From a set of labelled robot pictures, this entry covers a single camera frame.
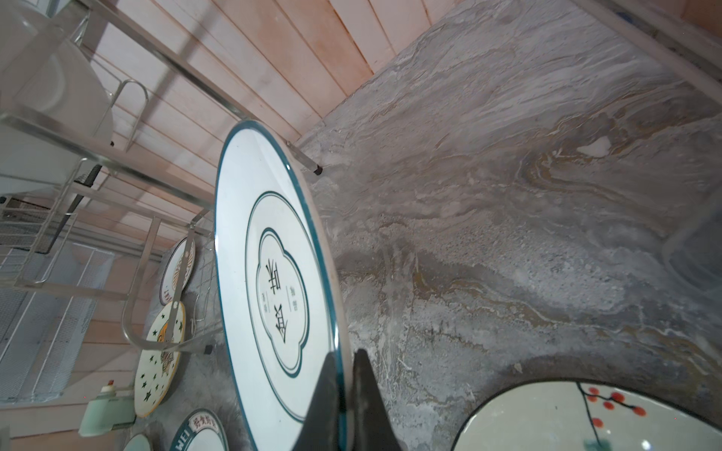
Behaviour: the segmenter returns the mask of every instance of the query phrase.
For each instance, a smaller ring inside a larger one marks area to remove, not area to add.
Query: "teal rim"
[[[293,188],[296,191],[296,196],[298,196],[298,200],[301,203],[301,208],[303,210],[303,215],[306,218],[306,222],[308,223],[308,231],[311,238],[311,244],[313,246],[313,252],[316,254],[316,264],[320,268],[326,268],[326,259],[323,257],[323,253],[321,252],[321,242],[318,239],[318,233],[316,232],[316,227],[313,224],[313,218],[310,214],[310,209],[308,207],[308,203],[306,202],[306,199],[303,195],[303,191],[301,190],[301,185],[298,182],[298,178],[296,177],[296,174],[291,170],[290,162],[288,161],[288,158],[286,157],[286,154],[281,149],[281,146],[278,145],[278,142],[276,139],[271,135],[271,133],[266,130],[265,127],[263,127],[259,122],[256,121],[242,121],[236,124],[233,129],[228,134],[228,137],[226,138],[225,143],[223,143],[223,150],[221,151],[221,157],[219,159],[218,163],[218,171],[216,173],[216,188],[215,188],[215,198],[218,199],[218,180],[221,173],[221,168],[223,167],[223,158],[225,157],[226,150],[228,149],[228,144],[230,144],[233,137],[242,130],[251,129],[254,131],[259,132],[261,135],[263,135],[264,138],[268,140],[269,143],[273,146],[274,150],[276,151],[276,154],[281,159],[281,163],[286,167],[286,173],[288,174],[288,177],[291,179],[291,182],[293,183]],[[217,241],[218,238],[218,231],[216,229],[217,224],[217,208],[213,211],[213,236],[214,239]],[[216,261],[216,269],[218,268],[218,250],[215,250],[214,253],[214,259]],[[334,296],[333,292],[331,290],[331,282],[329,281],[329,274],[328,271],[319,271],[319,274],[321,275],[321,286],[323,287],[323,293],[326,298],[326,306],[327,311],[329,312],[329,323],[331,325],[331,336],[333,337],[333,342],[338,343],[339,342],[339,325],[336,321],[336,308],[334,307]],[[251,438],[251,444],[253,445],[253,448],[255,450],[258,449],[256,446],[256,441],[253,438],[253,432],[251,431],[251,428],[248,426],[248,420],[246,418],[245,410],[243,409],[243,401],[240,399],[240,392],[238,391],[238,384],[235,380],[235,369],[233,368],[233,360],[230,356],[230,347],[228,346],[228,334],[226,333],[225,328],[225,316],[223,314],[223,298],[221,296],[221,286],[220,286],[220,275],[217,277],[217,285],[218,285],[218,299],[220,301],[220,307],[221,307],[221,319],[223,321],[223,335],[226,340],[226,351],[228,352],[228,359],[230,360],[230,366],[231,370],[233,370],[233,385],[235,386],[235,394],[238,397],[238,404],[240,405],[240,412],[243,415],[243,421],[245,422],[246,429],[248,430],[248,436]],[[344,382],[344,365],[343,365],[343,359],[341,356],[341,346],[337,346],[334,349],[334,356],[336,357],[336,383],[339,386],[339,446],[342,449],[347,448],[347,428],[346,428],[346,387]]]
[[[223,450],[228,451],[228,439],[225,435],[225,429],[223,429],[223,423],[218,419],[215,413],[213,411],[208,410],[207,408],[197,408],[196,410],[192,411],[186,419],[183,420],[183,423],[178,428],[178,431],[175,433],[175,436],[173,437],[173,441],[171,442],[171,447],[173,447],[173,450],[178,451],[184,451],[188,449],[188,446],[190,446],[191,442],[193,441],[193,438],[198,434],[197,432],[193,432],[193,429],[189,426],[189,422],[191,418],[193,418],[198,413],[205,413],[208,416],[211,416],[216,424],[218,425],[219,429],[219,437],[221,438],[221,442],[223,443]]]

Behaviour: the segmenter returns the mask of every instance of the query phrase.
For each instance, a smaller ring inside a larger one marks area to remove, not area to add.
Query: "metal rod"
[[[649,56],[662,63],[669,70],[704,92],[709,98],[722,105],[722,84],[699,70],[694,64],[670,51],[634,25],[619,18],[614,12],[594,0],[572,0],[581,9],[594,16],[622,37],[629,40]]]
[[[83,279],[83,276],[85,276],[85,271],[88,269],[88,265],[90,264],[90,261],[92,260],[93,254],[95,254],[95,250],[91,251],[90,257],[88,258],[87,262],[85,262],[85,267],[83,268],[83,271],[80,273],[80,278],[78,279],[78,283],[75,284],[76,286],[80,285],[80,282]],[[48,352],[45,353],[45,358],[43,359],[43,364],[40,366],[40,371],[38,372],[38,377],[35,379],[35,384],[32,386],[32,392],[30,392],[30,396],[35,396],[35,390],[38,388],[38,383],[40,382],[40,377],[43,375],[43,371],[45,371],[45,365],[48,363],[48,359],[50,358],[50,353],[53,351],[53,347],[55,346],[55,342],[58,340],[58,334],[60,333],[60,329],[63,327],[63,323],[65,323],[65,318],[68,316],[68,310],[70,310],[70,306],[73,304],[73,300],[75,299],[75,296],[72,296],[70,300],[68,301],[68,305],[65,307],[65,311],[63,312],[63,316],[60,318],[60,323],[58,324],[58,328],[55,330],[55,335],[53,336],[53,340],[50,342],[50,346],[48,347]]]
[[[40,183],[41,185],[51,185],[51,186],[58,185],[57,183],[53,183],[53,182],[46,182],[44,180],[36,180],[34,178],[20,177],[18,175],[3,174],[1,172],[0,172],[0,177],[12,178],[15,180],[22,180],[24,182]]]
[[[243,105],[237,102],[226,91],[205,77],[201,72],[188,64],[187,60],[181,58],[177,53],[170,50],[166,45],[154,38],[150,33],[135,23],[130,17],[120,11],[115,5],[107,4],[101,0],[77,0],[85,3],[92,11],[98,13],[103,19],[107,20],[120,31],[128,35],[132,40],[140,44],[141,47],[149,51],[153,56],[160,59],[170,68],[184,76],[190,83],[194,84],[198,89],[205,92],[209,97],[218,102],[222,107],[229,110],[242,121],[251,119],[259,121],[258,117],[248,111]],[[323,168],[314,162],[311,158],[304,155],[295,147],[289,147],[293,156],[308,170],[321,174]]]
[[[73,185],[71,190],[75,193],[83,195],[83,197],[87,197],[87,198],[93,199],[95,201],[105,203],[110,206],[117,206],[122,209],[140,214],[142,216],[147,216],[149,218],[152,218],[153,216],[157,216],[157,217],[161,218],[164,222],[168,222],[170,224],[180,226],[184,229],[186,229],[188,227],[188,223],[185,221],[181,221],[180,219],[176,219],[172,216],[168,216],[167,214],[163,214],[158,211],[146,209],[144,207],[135,205],[130,202],[112,200],[112,199],[108,198],[103,192],[96,191],[94,189],[88,188],[87,186],[83,186],[78,183]],[[199,233],[200,235],[208,236],[208,237],[213,235],[213,232],[208,229],[197,229],[196,232]]]
[[[60,247],[55,252],[55,255],[53,255],[53,260],[51,260],[50,265],[48,266],[48,275],[46,277],[44,277],[43,280],[33,281],[33,282],[31,282],[31,284],[44,284],[45,282],[48,281],[48,279],[50,278],[50,272],[53,270],[53,268],[55,268],[55,263],[56,263],[56,261],[58,261],[58,255],[60,255],[60,251],[65,246],[65,242],[68,240],[68,235],[70,235],[70,230],[75,225],[75,221],[77,219],[78,219],[78,215],[73,216],[73,220],[71,221],[70,226],[68,227],[68,232],[65,234],[63,241],[60,243]]]
[[[7,354],[7,350],[10,349],[10,345],[12,344],[12,339],[15,337],[15,333],[17,332],[18,327],[20,327],[20,323],[22,323],[22,319],[25,318],[25,314],[27,313],[27,310],[30,308],[30,305],[32,304],[32,301],[35,299],[35,295],[37,293],[33,293],[32,296],[30,296],[30,300],[27,301],[27,305],[25,305],[25,309],[22,311],[22,314],[20,315],[20,319],[15,324],[15,327],[12,330],[12,333],[10,334],[10,338],[7,339],[7,344],[2,350],[2,354],[0,354],[0,363],[2,363],[2,359],[5,358],[5,354]]]
[[[140,119],[143,117],[145,108],[148,106],[148,102],[149,102],[148,89],[146,89],[145,86],[141,82],[138,82],[137,80],[133,80],[133,79],[126,79],[126,80],[123,80],[118,85],[118,89],[116,89],[115,93],[111,97],[108,107],[105,109],[105,112],[103,113],[103,115],[100,116],[100,121],[97,123],[97,125],[95,126],[95,130],[92,132],[92,136],[95,136],[98,129],[103,124],[105,117],[110,112],[110,109],[113,108],[113,105],[116,104],[116,102],[118,101],[118,97],[121,96],[121,92],[123,91],[123,89],[125,89],[125,87],[128,85],[128,83],[134,83],[134,84],[137,84],[138,86],[140,86],[140,88],[143,90],[143,95],[145,96],[145,103],[143,104],[143,108],[140,110],[140,113],[138,114],[138,117],[136,118],[135,123],[133,123],[133,128],[131,129],[131,134],[128,137],[128,141],[126,142],[126,145],[123,148],[123,153],[127,153],[128,149],[131,148],[131,144],[133,144],[133,136],[135,135],[135,131],[136,131],[136,129],[138,129],[138,124],[140,123]]]
[[[96,299],[107,299],[110,301],[124,301],[128,298],[127,293],[109,292],[103,289],[86,288],[84,286],[55,284],[45,282],[43,284],[22,284],[13,283],[13,281],[5,281],[0,279],[0,287],[13,288],[29,292],[49,293],[58,297],[80,296],[93,297]]]
[[[145,267],[148,264],[150,253],[153,250],[153,243],[158,235],[158,228],[160,227],[160,218],[157,216],[153,217],[150,222],[150,228],[148,229],[148,235],[145,239],[145,246],[143,247],[143,253],[140,255],[138,260],[138,266],[136,266],[135,274],[133,275],[133,281],[131,282],[131,288],[126,298],[126,303],[123,306],[123,313],[121,314],[121,329],[126,340],[135,347],[143,349],[143,340],[133,331],[131,324],[133,320],[133,308],[140,291],[140,286],[143,283],[143,275],[145,274]]]
[[[174,196],[213,209],[213,193],[186,182],[165,171],[155,169],[118,152],[108,144],[90,138],[62,124],[55,119],[19,104],[9,102],[9,107],[0,110],[0,123],[16,130],[36,136],[65,150],[87,157],[99,164],[123,174],[130,175]]]
[[[191,254],[191,246],[195,245],[195,242],[193,242],[193,238],[195,235],[195,232],[193,230],[194,225],[191,225],[188,228],[188,235],[186,235],[186,245],[183,246],[183,254],[180,257],[180,269],[178,270],[178,277],[175,280],[175,286],[173,289],[173,301],[170,304],[170,314],[168,315],[168,324],[170,324],[170,333],[168,333],[168,329],[166,329],[165,336],[163,338],[163,341],[173,341],[173,336],[175,334],[175,317],[178,314],[178,307],[181,301],[181,292],[183,291],[183,285],[186,282],[186,266],[188,266],[188,257]]]
[[[11,100],[34,78],[41,67],[83,23],[87,6],[73,1],[62,9],[6,66],[1,68],[2,100]]]
[[[40,230],[38,230],[38,237],[35,238],[35,240],[32,242],[32,245],[30,246],[30,250],[27,252],[27,257],[25,259],[25,262],[23,265],[27,264],[28,261],[30,261],[30,257],[35,253],[35,251],[38,249],[38,246],[40,245],[40,241],[43,239],[43,234],[45,234],[45,230],[48,228],[48,225],[50,225],[50,222],[53,218],[53,215],[55,214],[56,210],[60,206],[60,204],[63,202],[63,199],[65,198],[65,195],[68,192],[68,189],[70,189],[70,185],[73,183],[73,180],[75,179],[75,175],[78,173],[78,170],[80,169],[80,165],[82,165],[83,161],[85,161],[85,158],[81,158],[78,160],[78,163],[75,164],[73,167],[72,172],[70,173],[70,176],[68,176],[68,179],[65,180],[65,183],[63,184],[62,188],[60,189],[60,193],[58,194],[58,197],[55,198],[55,201],[53,202],[53,206],[48,211],[48,215],[45,218],[45,221],[43,221],[43,225],[40,226]],[[24,271],[21,270],[17,274],[17,280],[19,281],[22,279],[22,273]]]

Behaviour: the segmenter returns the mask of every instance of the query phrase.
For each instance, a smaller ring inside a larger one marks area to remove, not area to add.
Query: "wooden plank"
[[[341,87],[274,1],[234,0],[219,6],[321,117],[344,101]]]
[[[78,451],[112,450],[116,445],[116,432],[97,437],[81,437],[78,431],[54,432],[10,440],[12,451]]]
[[[0,411],[0,424],[10,426],[10,437],[78,429],[87,403],[70,406],[12,408]]]
[[[107,71],[97,68],[97,62],[91,61],[90,65],[96,66],[95,73],[98,74],[98,78],[103,84],[103,87],[108,91],[115,92],[118,87],[116,78],[111,76]],[[121,108],[129,114],[129,120],[135,121],[143,109],[144,98],[140,92],[131,92],[132,89],[140,91],[140,88],[129,85],[118,98],[116,108]],[[211,165],[218,164],[221,149],[223,148],[223,141],[211,135],[172,105],[153,94],[150,95],[148,107],[144,111],[139,127],[150,127],[166,136],[169,141],[179,147],[187,149],[205,159]]]
[[[722,1],[689,0],[682,19],[722,38]]]
[[[161,91],[162,95],[158,97],[177,108],[210,134],[218,137],[228,135],[230,129],[238,122],[238,118],[195,88],[185,78],[175,75],[157,58],[138,47],[134,41],[117,29],[110,28],[108,32],[118,35],[118,39],[121,40],[120,43],[113,43],[112,48],[105,49],[115,53],[105,57],[101,53],[93,53],[85,49],[91,55],[96,73],[103,71],[117,77],[118,83],[128,78],[136,79],[154,95]],[[137,90],[138,87],[129,87],[127,95],[142,99],[142,93]]]
[[[429,15],[429,20],[432,24],[440,21],[447,12],[449,12],[456,5],[461,3],[461,0],[422,0],[426,13]]]
[[[397,53],[431,26],[421,0],[370,0],[391,47]]]
[[[668,12],[672,16],[682,17],[684,9],[687,7],[687,0],[648,0],[656,6],[659,6],[664,11]]]
[[[121,255],[113,261],[113,267],[110,269],[108,279],[105,281],[105,289],[127,293],[130,291],[131,283],[137,269],[139,258],[130,255]],[[138,293],[138,299],[150,300],[155,282],[158,278],[159,263],[148,262],[145,273],[143,275],[142,285]]]
[[[346,95],[371,78],[371,68],[329,0],[277,2]]]
[[[145,324],[145,318],[148,315],[150,301],[138,299],[133,309],[132,324]],[[120,321],[123,313],[123,303],[119,301],[107,301],[99,299],[95,304],[95,313],[93,319],[99,321]]]
[[[368,0],[330,2],[374,73],[396,56]]]
[[[143,332],[143,325],[134,324],[135,333]],[[125,344],[128,343],[120,323],[112,323],[110,321],[92,320],[88,325],[83,338],[84,343],[109,343],[109,344]]]
[[[84,212],[105,217],[111,221],[115,221],[119,224],[125,224],[126,226],[145,231],[146,233],[147,230],[150,229],[150,223],[152,221],[148,217],[135,214],[132,211],[127,211],[125,209],[109,206],[105,203],[100,203],[99,201],[89,202],[85,207]],[[173,225],[161,222],[160,227],[158,227],[157,239],[167,239],[172,242],[177,242],[185,237],[186,234],[187,232],[176,229]]]
[[[111,182],[108,185],[114,186],[115,183]],[[100,192],[109,201],[115,201],[118,203],[135,205],[142,209],[147,209],[150,211],[157,212],[158,214],[165,214],[165,215],[171,216],[172,218],[174,218],[178,221],[181,221],[181,222],[189,222],[194,216],[190,211],[185,211],[185,210],[179,208],[178,206],[176,206],[170,202],[163,201],[161,198],[158,198],[151,194],[145,193],[145,195],[146,195],[145,200],[149,202],[149,203],[146,203],[139,199],[135,199],[134,197],[127,196],[124,193],[119,193],[117,191],[117,189],[122,189],[122,186],[121,187],[114,186],[114,188],[116,188],[115,190],[109,188],[109,186],[103,186],[100,189]]]
[[[95,371],[100,368],[105,368],[106,371],[128,369],[126,368],[127,357],[123,357],[120,363],[118,363],[116,359],[120,356],[125,356],[126,352],[131,349],[133,349],[133,346],[129,343],[83,343],[80,347],[78,359],[75,361],[73,371]]]
[[[133,127],[132,120],[132,116],[122,108],[113,108],[113,127],[116,130],[116,133],[113,134],[113,142],[119,149],[125,147],[126,140],[128,136],[130,136],[131,129]],[[123,139],[117,139],[116,134],[122,136]],[[134,144],[127,152],[127,155],[130,158],[137,158],[137,156],[134,155],[133,147],[135,144],[138,144],[146,150],[150,150],[158,157],[161,157],[166,162],[169,162],[172,165],[181,168],[185,172],[194,175],[196,178],[205,182],[206,186],[215,185],[217,173],[216,167],[200,158],[198,155],[178,146],[166,136],[158,133],[153,128],[144,126],[143,124],[138,127],[134,136]],[[162,169],[166,169],[167,172],[170,172],[166,167],[162,167]]]
[[[156,2],[300,134],[321,119],[211,0]]]
[[[161,190],[152,185],[148,185],[147,183],[143,183],[142,181],[137,180],[132,177],[129,177],[128,175],[117,174],[114,177],[114,179],[121,180],[124,183],[127,183],[128,185],[131,185],[138,190],[146,191],[148,193],[153,194],[154,196],[158,196],[161,199],[164,199],[168,202],[174,203],[175,205],[178,205],[179,207],[181,207],[184,210],[192,211],[193,214],[198,214],[202,210],[202,208],[197,205],[193,205],[190,202],[187,202],[187,201],[184,201],[183,199],[175,197],[173,194],[170,194],[167,191]]]
[[[257,115],[263,122],[268,123],[280,135],[287,139],[294,139],[298,136],[298,132],[286,120],[156,4],[150,0],[120,0],[116,6],[147,32],[178,53],[182,58],[185,58],[190,65],[202,71],[228,95]],[[143,72],[145,69],[138,67],[138,63],[135,63],[133,64],[133,70],[130,70],[126,64],[119,64],[114,61],[116,55],[113,52],[128,53],[130,51],[132,52],[131,59],[138,59],[143,53],[150,58],[154,57],[140,48],[135,42],[132,42],[123,33],[117,30],[111,32],[113,28],[110,25],[106,28],[97,46],[97,52],[106,60],[111,61],[116,67],[123,68],[127,74],[135,77],[136,72]],[[149,83],[149,85],[161,87],[153,89],[161,97],[165,97],[165,85],[168,83],[167,77],[156,78],[155,83]],[[175,78],[178,75],[173,73],[170,77]]]
[[[115,143],[116,147],[123,148],[126,145],[126,137],[122,136],[118,133],[113,133],[113,142]],[[163,153],[169,152],[170,149],[164,148]],[[205,191],[208,191],[209,193],[214,192],[214,185],[215,185],[215,177],[212,178],[213,184],[210,184],[204,180],[201,179],[200,176],[195,175],[196,173],[199,175],[202,175],[206,178],[209,178],[210,175],[208,172],[212,172],[215,169],[210,166],[207,162],[203,161],[202,159],[197,159],[195,161],[185,161],[183,159],[178,159],[183,166],[188,167],[190,170],[193,170],[194,172],[189,172],[188,170],[177,166],[176,164],[164,159],[162,156],[155,154],[154,152],[151,152],[148,150],[148,148],[143,147],[141,144],[138,143],[138,141],[135,141],[131,146],[130,149],[128,149],[128,152],[126,153],[128,157],[135,159],[136,161],[142,161],[144,165],[148,165],[150,167],[153,167],[154,169],[158,171],[165,171],[171,175],[174,175],[179,178],[183,178],[188,183],[195,185],[199,187],[200,189],[203,189]],[[137,180],[136,178],[131,177],[130,175],[123,175],[126,179],[130,180]]]
[[[121,235],[135,238],[136,240],[141,240],[142,242],[145,242],[145,238],[148,235],[147,230],[141,230],[136,227],[131,227],[127,224],[114,221],[102,215],[94,214],[88,210],[78,211],[78,222],[95,226],[98,229],[105,229],[110,230],[111,232],[117,232]],[[163,250],[170,249],[172,246],[174,246],[175,241],[177,240],[171,240],[169,238],[159,236],[155,239],[155,245],[153,246],[153,248],[159,248]]]
[[[186,210],[172,201],[166,201],[162,197],[156,196],[148,191],[144,191],[115,177],[108,178],[103,185],[103,189],[126,196],[132,199],[134,203],[144,208],[161,211],[162,213],[166,213],[169,216],[173,216],[186,222],[189,222],[197,214],[196,211]]]

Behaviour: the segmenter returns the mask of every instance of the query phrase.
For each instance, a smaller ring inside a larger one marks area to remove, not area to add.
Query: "plate with star pattern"
[[[182,302],[178,303],[178,313],[175,316],[173,327],[173,343],[180,343],[186,334],[186,308]],[[173,305],[169,302],[158,313],[148,330],[147,340],[164,341],[168,334],[168,319],[170,308]],[[138,371],[135,379],[135,411],[136,415],[143,418],[153,412],[163,401],[168,391],[170,381],[173,380],[175,371],[178,368],[180,352],[141,351]]]

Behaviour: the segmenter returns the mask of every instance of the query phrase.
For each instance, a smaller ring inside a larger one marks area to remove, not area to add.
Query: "plate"
[[[168,264],[165,266],[163,271],[163,278],[160,279],[160,303],[166,305],[168,302],[173,300],[175,294],[175,284],[178,281],[178,274],[181,272],[181,259],[183,258],[183,251],[186,249],[186,240],[183,238],[181,241],[175,244],[173,253],[170,254]],[[191,243],[190,257],[188,257],[188,266],[186,267],[186,279],[183,280],[183,289],[186,288],[188,280],[191,278],[191,272],[193,272],[193,263],[196,260],[196,243]]]
[[[453,451],[722,449],[722,432],[694,415],[608,385],[537,382],[483,404]]]
[[[178,303],[175,316],[173,343],[180,343],[186,334],[186,308]],[[147,340],[163,341],[168,330],[168,317],[172,302],[168,303],[153,320],[148,330]],[[135,378],[135,411],[143,418],[153,412],[163,401],[170,381],[178,368],[180,352],[141,351],[138,371]]]
[[[340,362],[340,396],[350,395],[351,352],[321,220],[283,140],[258,122],[236,125],[223,147],[215,240],[228,351],[251,439],[260,451],[290,450],[327,353]],[[350,424],[342,413],[342,449],[352,442]]]
[[[183,420],[171,442],[174,451],[228,451],[223,425],[215,413],[204,408]]]
[[[152,451],[152,449],[148,437],[138,434],[128,442],[123,451]]]

